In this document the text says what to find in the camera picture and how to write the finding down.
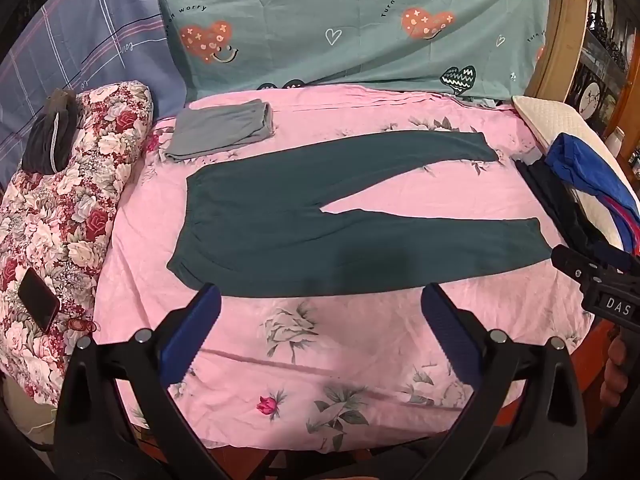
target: human hand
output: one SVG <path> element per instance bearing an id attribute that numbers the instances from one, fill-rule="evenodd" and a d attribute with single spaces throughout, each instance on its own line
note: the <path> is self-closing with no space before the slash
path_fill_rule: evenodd
<path id="1" fill-rule="evenodd" d="M 620 403 L 620 394 L 625 391 L 629 382 L 628 377 L 619 368 L 626 358 L 626 347 L 620 336 L 612 341 L 608 355 L 609 360 L 604 368 L 604 382 L 600 388 L 600 400 L 604 405 L 615 408 Z"/>

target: screw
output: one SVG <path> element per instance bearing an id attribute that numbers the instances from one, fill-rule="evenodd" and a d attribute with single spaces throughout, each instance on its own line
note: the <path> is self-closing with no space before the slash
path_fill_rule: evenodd
<path id="1" fill-rule="evenodd" d="M 556 350 L 564 350 L 564 341 L 562 341 L 562 339 L 560 339 L 558 336 L 553 336 L 549 340 L 549 342 L 551 343 L 551 346 Z"/>
<path id="2" fill-rule="evenodd" d="M 91 338 L 85 335 L 83 335 L 76 342 L 76 346 L 81 350 L 86 350 L 87 348 L 89 348 L 90 345 L 91 345 Z"/>
<path id="3" fill-rule="evenodd" d="M 149 328 L 141 328 L 134 335 L 133 339 L 135 339 L 139 343 L 146 343 L 151 339 L 153 332 Z"/>
<path id="4" fill-rule="evenodd" d="M 491 332 L 489 332 L 489 337 L 491 338 L 491 341 L 498 344 L 506 343 L 509 339 L 506 333 L 499 329 L 491 330 Z"/>

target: orange heart print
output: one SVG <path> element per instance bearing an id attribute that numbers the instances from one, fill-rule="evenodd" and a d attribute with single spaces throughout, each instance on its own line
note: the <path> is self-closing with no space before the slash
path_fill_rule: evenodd
<path id="1" fill-rule="evenodd" d="M 213 56 L 228 45 L 232 34 L 231 23 L 220 20 L 209 28 L 186 25 L 180 29 L 180 40 L 187 52 L 210 63 Z"/>
<path id="2" fill-rule="evenodd" d="M 455 15 L 448 11 L 432 16 L 420 7 L 411 7 L 402 13 L 402 30 L 416 40 L 431 40 L 455 22 Z"/>

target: white pillow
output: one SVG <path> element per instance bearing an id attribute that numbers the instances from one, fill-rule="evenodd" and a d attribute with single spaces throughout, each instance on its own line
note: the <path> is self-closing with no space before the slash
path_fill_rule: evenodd
<path id="1" fill-rule="evenodd" d="M 576 110 L 558 101 L 546 101 L 525 96 L 514 96 L 513 104 L 542 145 L 545 153 L 548 152 L 549 146 L 559 134 L 566 133 L 577 137 L 611 167 L 620 181 L 625 184 L 636 201 L 638 210 L 640 210 L 638 197 L 631 188 L 615 157 L 611 155 L 602 139 L 584 122 L 584 119 L 580 117 Z M 574 193 L 589 221 L 596 226 L 611 245 L 622 249 L 620 233 L 609 210 L 594 196 L 578 190 L 574 190 Z"/>

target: dark green pants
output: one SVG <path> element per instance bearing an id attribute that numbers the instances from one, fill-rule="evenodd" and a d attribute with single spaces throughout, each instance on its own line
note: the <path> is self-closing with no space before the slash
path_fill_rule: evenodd
<path id="1" fill-rule="evenodd" d="M 188 178 L 186 218 L 167 267 L 194 289 L 208 282 L 226 296 L 290 298 L 453 282 L 548 258 L 537 219 L 320 211 L 397 174 L 459 159 L 497 156 L 482 134 L 412 130 L 206 166 Z M 429 184 L 425 174 L 427 202 Z"/>

